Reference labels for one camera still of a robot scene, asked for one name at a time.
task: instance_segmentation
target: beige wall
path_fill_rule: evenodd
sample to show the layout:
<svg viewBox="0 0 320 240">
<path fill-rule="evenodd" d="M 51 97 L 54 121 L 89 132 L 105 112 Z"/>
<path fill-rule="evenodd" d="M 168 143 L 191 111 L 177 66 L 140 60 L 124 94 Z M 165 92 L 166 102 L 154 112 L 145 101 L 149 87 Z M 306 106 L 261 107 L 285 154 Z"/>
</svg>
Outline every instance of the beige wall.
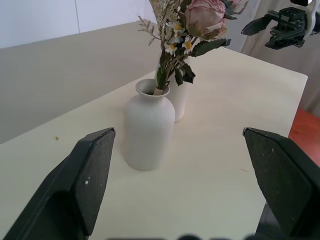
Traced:
<svg viewBox="0 0 320 240">
<path fill-rule="evenodd" d="M 0 49 L 0 143 L 155 70 L 159 45 L 138 27 Z"/>
</svg>

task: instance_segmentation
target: orange floor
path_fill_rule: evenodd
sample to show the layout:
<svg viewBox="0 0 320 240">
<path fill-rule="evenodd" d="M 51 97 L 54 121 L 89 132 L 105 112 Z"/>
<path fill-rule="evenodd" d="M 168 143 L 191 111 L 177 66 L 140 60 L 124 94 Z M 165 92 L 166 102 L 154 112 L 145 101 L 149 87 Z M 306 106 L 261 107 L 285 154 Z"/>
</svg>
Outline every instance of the orange floor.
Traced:
<svg viewBox="0 0 320 240">
<path fill-rule="evenodd" d="M 320 118 L 298 109 L 289 138 L 320 167 Z"/>
</svg>

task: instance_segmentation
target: vase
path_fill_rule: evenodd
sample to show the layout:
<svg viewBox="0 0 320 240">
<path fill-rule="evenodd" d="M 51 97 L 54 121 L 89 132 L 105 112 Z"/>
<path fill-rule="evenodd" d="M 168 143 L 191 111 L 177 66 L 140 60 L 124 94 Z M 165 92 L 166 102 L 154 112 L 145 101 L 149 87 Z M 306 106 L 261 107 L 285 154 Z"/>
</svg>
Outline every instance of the vase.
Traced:
<svg viewBox="0 0 320 240">
<path fill-rule="evenodd" d="M 156 86 L 154 79 L 139 81 L 135 86 L 138 95 L 125 107 L 124 158 L 139 171 L 151 171 L 164 163 L 174 129 L 175 109 L 166 98 L 170 88 L 155 96 Z"/>
<path fill-rule="evenodd" d="M 187 64 L 189 64 L 189 59 L 184 60 Z M 180 121 L 186 109 L 186 101 L 188 96 L 188 89 L 191 83 L 184 82 L 182 85 L 178 86 L 176 82 L 175 74 L 172 74 L 169 79 L 170 81 L 170 92 L 166 96 L 167 99 L 172 103 L 175 110 L 175 120 L 174 122 Z"/>
</svg>

